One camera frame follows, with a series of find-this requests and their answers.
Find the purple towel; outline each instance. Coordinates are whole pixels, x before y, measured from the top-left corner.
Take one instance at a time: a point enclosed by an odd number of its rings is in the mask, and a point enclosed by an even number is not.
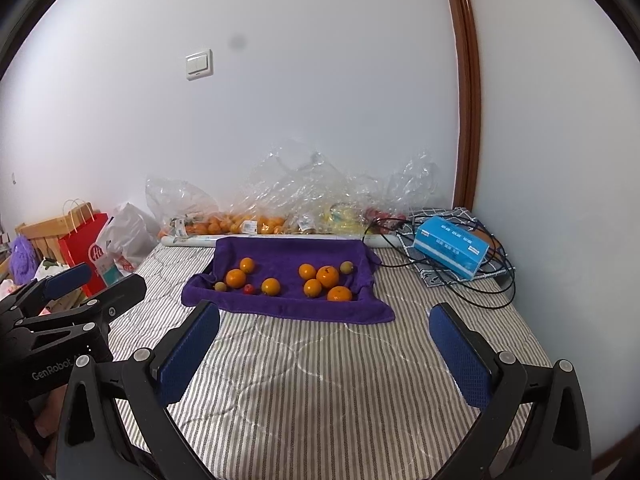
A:
[[[255,270],[247,276],[258,293],[247,295],[242,289],[217,292],[214,283],[223,281],[228,270],[237,268],[242,258],[252,258]],[[319,298],[307,298],[304,280],[298,275],[301,264],[316,269],[351,261],[354,271],[340,275],[340,285],[349,287],[352,301],[327,301],[326,291]],[[214,259],[200,274],[190,277],[182,289],[182,304],[194,306],[200,300],[213,302],[229,312],[264,314],[265,316],[372,324],[393,321],[394,311],[373,295],[373,272],[380,259],[359,240],[317,240],[309,238],[220,238]],[[281,285],[279,296],[266,296],[260,285],[266,278],[276,278]]]

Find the wooden crate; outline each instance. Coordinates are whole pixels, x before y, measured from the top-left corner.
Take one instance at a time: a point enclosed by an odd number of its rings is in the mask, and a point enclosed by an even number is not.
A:
[[[11,272],[9,271],[9,258],[11,256],[8,256],[5,260],[2,261],[2,263],[0,264],[0,281],[2,281],[2,277],[4,276],[4,274],[7,272],[9,274],[9,278],[12,278],[11,276]]]
[[[39,253],[43,258],[52,258],[63,264],[65,259],[60,252],[60,238],[68,235],[97,213],[99,211],[94,210],[90,202],[85,202],[64,216],[50,218],[37,224],[20,224],[15,228],[15,232],[31,242],[36,254]]]

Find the red shopping bag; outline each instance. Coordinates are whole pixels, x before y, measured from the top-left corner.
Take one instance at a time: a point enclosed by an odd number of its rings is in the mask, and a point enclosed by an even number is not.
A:
[[[94,214],[68,235],[60,238],[60,252],[70,267],[83,262],[91,267],[91,280],[82,286],[88,298],[107,287],[96,266],[100,266],[100,258],[104,254],[95,241],[108,219],[107,213]]]

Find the striped mattress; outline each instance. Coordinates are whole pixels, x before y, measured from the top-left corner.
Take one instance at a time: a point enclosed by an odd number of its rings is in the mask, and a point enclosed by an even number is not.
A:
[[[212,248],[158,246],[138,269],[146,299],[111,324],[116,359],[153,347],[190,312],[186,280]],[[402,263],[391,249],[385,263]],[[427,312],[448,301],[495,350],[549,365],[512,306],[469,306],[444,287],[427,288],[412,268],[375,273],[374,291],[396,313],[386,324],[350,325],[221,312],[220,332],[184,397],[168,407],[216,478],[425,479],[433,476],[478,416],[449,375],[428,335]],[[499,290],[494,280],[475,282]],[[501,294],[471,299],[501,304]],[[133,444],[146,449],[134,417],[119,401]],[[523,428],[521,406],[503,447]]]

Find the white wall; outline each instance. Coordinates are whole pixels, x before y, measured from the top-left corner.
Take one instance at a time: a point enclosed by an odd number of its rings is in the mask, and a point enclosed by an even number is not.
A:
[[[215,73],[188,82],[205,48]],[[226,196],[292,137],[374,176],[429,148],[449,203],[448,0],[58,0],[0,83],[2,221],[144,205],[148,172]]]
[[[593,0],[472,0],[482,64],[474,212],[516,306],[574,362],[594,453],[640,423],[640,63]]]

